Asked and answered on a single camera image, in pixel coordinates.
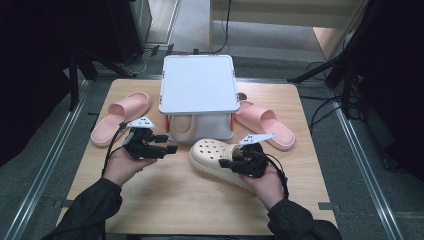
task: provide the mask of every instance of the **black sleeve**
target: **black sleeve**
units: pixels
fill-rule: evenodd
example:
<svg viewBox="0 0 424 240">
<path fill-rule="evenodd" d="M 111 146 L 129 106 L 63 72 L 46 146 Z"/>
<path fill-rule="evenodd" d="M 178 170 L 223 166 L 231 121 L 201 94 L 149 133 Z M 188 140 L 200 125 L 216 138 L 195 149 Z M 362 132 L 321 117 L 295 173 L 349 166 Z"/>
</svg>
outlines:
<svg viewBox="0 0 424 240">
<path fill-rule="evenodd" d="M 101 178 L 73 201 L 59 225 L 43 239 L 95 239 L 105 228 L 105 220 L 122 204 L 121 188 Z"/>
<path fill-rule="evenodd" d="M 340 240 L 337 228 L 329 221 L 314 220 L 312 214 L 288 199 L 281 200 L 268 213 L 268 228 L 276 239 Z"/>
</svg>

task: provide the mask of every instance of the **storage box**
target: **storage box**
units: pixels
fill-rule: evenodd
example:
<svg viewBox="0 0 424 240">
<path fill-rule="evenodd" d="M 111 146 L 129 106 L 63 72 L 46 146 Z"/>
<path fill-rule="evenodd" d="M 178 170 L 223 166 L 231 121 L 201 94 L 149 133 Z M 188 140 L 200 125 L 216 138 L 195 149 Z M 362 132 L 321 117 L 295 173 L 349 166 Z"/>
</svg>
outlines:
<svg viewBox="0 0 424 240">
<path fill-rule="evenodd" d="M 232 113 L 240 108 L 237 93 L 230 56 L 165 57 L 159 111 L 165 115 L 169 140 L 231 139 Z M 191 130 L 175 131 L 189 126 Z"/>
</svg>

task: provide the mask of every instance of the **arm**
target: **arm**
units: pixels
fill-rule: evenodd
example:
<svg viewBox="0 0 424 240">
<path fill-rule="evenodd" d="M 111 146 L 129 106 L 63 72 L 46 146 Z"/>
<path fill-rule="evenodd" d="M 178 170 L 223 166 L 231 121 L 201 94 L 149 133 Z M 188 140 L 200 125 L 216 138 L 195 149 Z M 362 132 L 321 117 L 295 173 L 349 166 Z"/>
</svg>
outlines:
<svg viewBox="0 0 424 240">
<path fill-rule="evenodd" d="M 104 231 L 104 221 L 121 207 L 121 187 L 156 161 L 134 161 L 125 149 L 115 151 L 103 177 L 75 198 L 59 225 L 43 239 L 98 240 Z"/>
<path fill-rule="evenodd" d="M 314 220 L 307 209 L 284 199 L 277 170 L 271 165 L 260 178 L 245 175 L 240 178 L 255 189 L 259 200 L 269 211 L 268 228 L 277 239 L 341 239 L 332 223 Z"/>
</svg>

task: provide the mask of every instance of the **white box lid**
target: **white box lid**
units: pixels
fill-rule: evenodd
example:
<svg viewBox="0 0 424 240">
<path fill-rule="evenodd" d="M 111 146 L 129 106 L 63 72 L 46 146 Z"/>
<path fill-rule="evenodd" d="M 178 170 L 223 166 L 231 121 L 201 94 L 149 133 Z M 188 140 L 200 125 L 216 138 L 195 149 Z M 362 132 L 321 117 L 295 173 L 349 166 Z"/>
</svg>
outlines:
<svg viewBox="0 0 424 240">
<path fill-rule="evenodd" d="M 227 55 L 172 55 L 164 59 L 159 111 L 166 115 L 236 112 L 233 61 Z"/>
</svg>

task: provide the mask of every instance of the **footwear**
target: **footwear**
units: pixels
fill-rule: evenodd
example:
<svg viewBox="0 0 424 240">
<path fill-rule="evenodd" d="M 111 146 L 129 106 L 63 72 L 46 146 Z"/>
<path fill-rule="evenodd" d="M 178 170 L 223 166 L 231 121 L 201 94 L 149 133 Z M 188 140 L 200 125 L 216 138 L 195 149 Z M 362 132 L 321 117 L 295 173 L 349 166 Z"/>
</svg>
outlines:
<svg viewBox="0 0 424 240">
<path fill-rule="evenodd" d="M 150 96 L 143 92 L 134 92 L 116 103 L 109 105 L 108 113 L 91 133 L 91 141 L 99 146 L 108 146 L 121 122 L 133 121 L 142 117 L 152 105 Z"/>
<path fill-rule="evenodd" d="M 234 115 L 237 122 L 255 133 L 275 133 L 276 137 L 267 140 L 275 148 L 288 150 L 294 146 L 294 134 L 277 119 L 274 111 L 249 101 L 240 101 L 240 109 Z"/>
<path fill-rule="evenodd" d="M 253 188 L 240 179 L 238 173 L 229 168 L 221 168 L 219 159 L 232 160 L 233 156 L 241 155 L 241 146 L 238 144 L 226 144 L 214 139 L 201 139 L 190 149 L 191 164 L 199 171 L 222 178 L 236 184 L 246 190 L 254 191 Z"/>
<path fill-rule="evenodd" d="M 191 141 L 196 133 L 196 115 L 173 115 L 170 117 L 169 134 L 176 142 Z"/>
</svg>

